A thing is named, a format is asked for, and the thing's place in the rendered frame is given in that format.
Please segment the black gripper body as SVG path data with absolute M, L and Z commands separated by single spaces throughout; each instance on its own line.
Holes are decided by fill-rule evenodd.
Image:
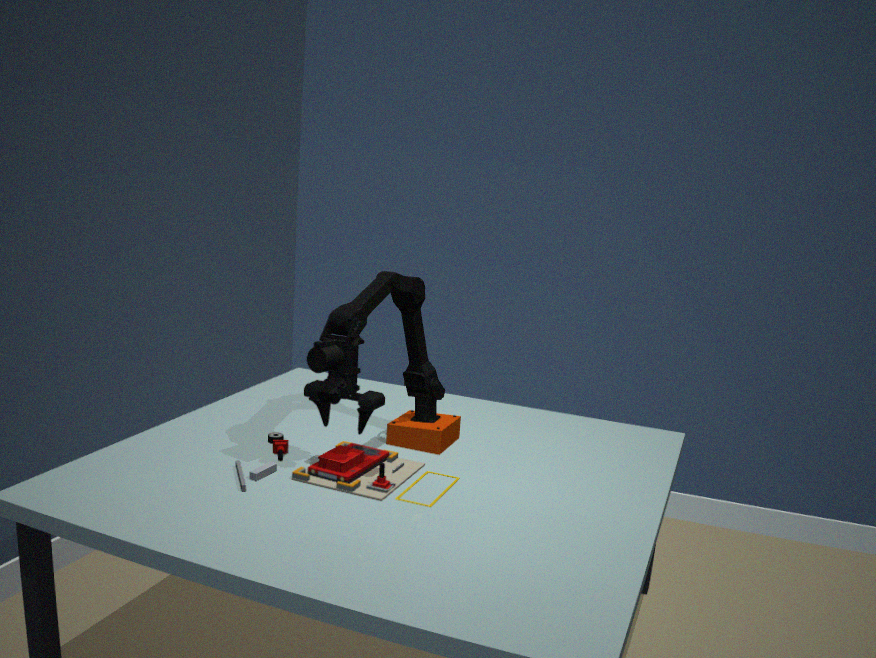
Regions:
M 349 378 L 349 381 L 351 383 L 351 393 L 348 396 L 347 400 L 357 401 L 358 406 L 361 409 L 375 410 L 385 405 L 385 397 L 383 393 L 375 391 L 368 391 L 363 394 L 356 393 L 360 388 L 360 386 L 357 385 L 357 374 L 360 373 L 360 368 L 358 368 L 358 366 L 353 368 L 338 367 L 331 371 L 334 371 L 334 376 L 339 377 L 341 377 L 341 373 L 347 374 L 347 378 Z M 304 388 L 304 396 L 319 400 L 320 397 L 318 393 L 318 388 L 323 382 L 324 381 L 317 380 L 307 384 Z

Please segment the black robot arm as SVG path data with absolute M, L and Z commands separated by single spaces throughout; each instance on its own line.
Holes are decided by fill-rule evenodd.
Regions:
M 379 272 L 353 301 L 340 305 L 329 314 L 319 341 L 314 342 L 314 348 L 307 356 L 308 366 L 313 372 L 328 371 L 327 379 L 318 388 L 320 401 L 335 405 L 350 395 L 351 383 L 347 374 L 334 376 L 331 370 L 358 366 L 358 345 L 364 343 L 359 334 L 367 324 L 368 315 L 390 293 L 402 314 L 409 358 L 409 365 L 403 372 L 404 386 L 408 396 L 415 397 L 415 416 L 411 421 L 435 423 L 440 418 L 436 415 L 437 400 L 444 398 L 445 389 L 427 355 L 421 315 L 425 284 L 419 277 L 396 272 Z

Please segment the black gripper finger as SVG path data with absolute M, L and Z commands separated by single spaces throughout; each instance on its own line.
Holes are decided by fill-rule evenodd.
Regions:
M 356 409 L 359 417 L 358 417 L 358 434 L 361 434 L 374 410 L 366 410 L 358 408 Z
M 328 426 L 330 419 L 330 411 L 331 411 L 331 403 L 321 402 L 320 399 L 309 398 L 310 401 L 317 405 L 317 408 L 321 414 L 324 426 Z

